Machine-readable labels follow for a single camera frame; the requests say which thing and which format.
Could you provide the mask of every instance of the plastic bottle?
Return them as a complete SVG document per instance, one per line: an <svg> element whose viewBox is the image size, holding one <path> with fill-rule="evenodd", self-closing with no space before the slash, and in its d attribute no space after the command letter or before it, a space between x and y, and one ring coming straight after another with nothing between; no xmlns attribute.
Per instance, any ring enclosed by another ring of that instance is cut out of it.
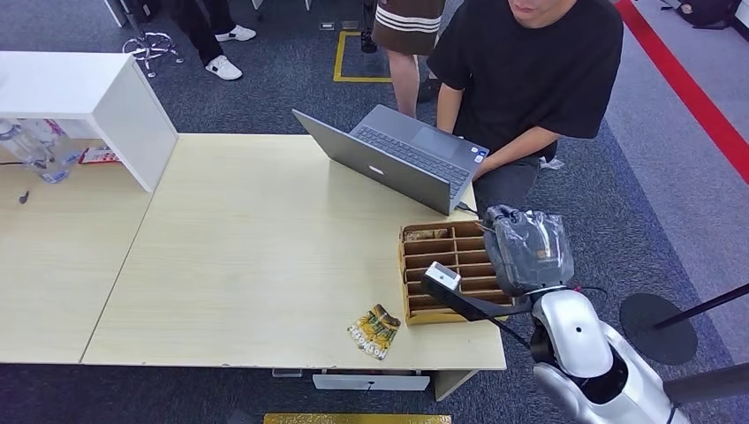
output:
<svg viewBox="0 0 749 424"><path fill-rule="evenodd" d="M37 131L31 132L7 119L0 119L0 145L44 181L58 183L65 179L79 157L79 152L72 149L67 135L58 131L59 127L53 122L44 119L29 119L22 121L23 124L31 125Z"/></svg>

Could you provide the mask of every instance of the chair base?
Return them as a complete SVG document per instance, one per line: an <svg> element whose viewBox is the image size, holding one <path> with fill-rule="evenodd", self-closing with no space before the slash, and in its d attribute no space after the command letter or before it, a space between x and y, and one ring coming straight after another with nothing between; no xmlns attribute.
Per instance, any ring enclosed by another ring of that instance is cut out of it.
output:
<svg viewBox="0 0 749 424"><path fill-rule="evenodd" d="M143 62L143 66L146 68L146 76L149 78L156 76L152 61L157 57L171 54L178 64L185 61L174 49L174 41L165 33L141 33L141 36L125 42L122 46L122 52L131 54L135 57L135 60Z"/></svg>

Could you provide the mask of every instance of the man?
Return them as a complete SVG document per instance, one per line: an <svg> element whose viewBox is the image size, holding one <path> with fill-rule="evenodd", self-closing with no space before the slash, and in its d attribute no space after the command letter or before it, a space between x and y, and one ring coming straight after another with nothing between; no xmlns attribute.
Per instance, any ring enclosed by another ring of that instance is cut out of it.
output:
<svg viewBox="0 0 749 424"><path fill-rule="evenodd" d="M437 127L490 150L479 214L521 207L560 135L592 139L609 103L623 24L606 0L465 0L428 60Z"/></svg>
<svg viewBox="0 0 749 424"><path fill-rule="evenodd" d="M379 0L372 40L387 50L398 111L416 117L419 66L416 56L432 52L444 0Z"/></svg>
<svg viewBox="0 0 749 424"><path fill-rule="evenodd" d="M242 76L242 71L226 58L218 42L245 42L257 34L234 23L227 0L203 0L203 3L210 15L210 24L195 0L163 0L172 20L198 50L206 71L222 80L236 80Z"/></svg>

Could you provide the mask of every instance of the striped shorts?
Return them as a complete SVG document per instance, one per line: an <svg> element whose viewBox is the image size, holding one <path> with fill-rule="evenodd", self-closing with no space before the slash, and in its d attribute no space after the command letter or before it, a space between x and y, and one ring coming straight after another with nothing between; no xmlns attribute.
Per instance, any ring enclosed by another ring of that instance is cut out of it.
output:
<svg viewBox="0 0 749 424"><path fill-rule="evenodd" d="M435 47L444 0L379 0L372 39L385 49L426 56Z"/></svg>

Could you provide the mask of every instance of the white sneaker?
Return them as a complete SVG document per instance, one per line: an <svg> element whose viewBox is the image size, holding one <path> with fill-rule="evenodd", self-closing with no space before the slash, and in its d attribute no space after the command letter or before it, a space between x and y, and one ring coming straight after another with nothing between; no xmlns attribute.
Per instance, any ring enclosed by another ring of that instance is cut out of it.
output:
<svg viewBox="0 0 749 424"><path fill-rule="evenodd" d="M247 40L252 40L253 38L255 38L256 35L257 33L252 29L237 25L228 33L217 35L216 39L220 42L227 42L228 40L246 42Z"/></svg>
<svg viewBox="0 0 749 424"><path fill-rule="evenodd" d="M218 78L227 81L236 80L242 76L242 71L229 62L229 59L224 55L211 60L206 66L206 70L218 75Z"/></svg>

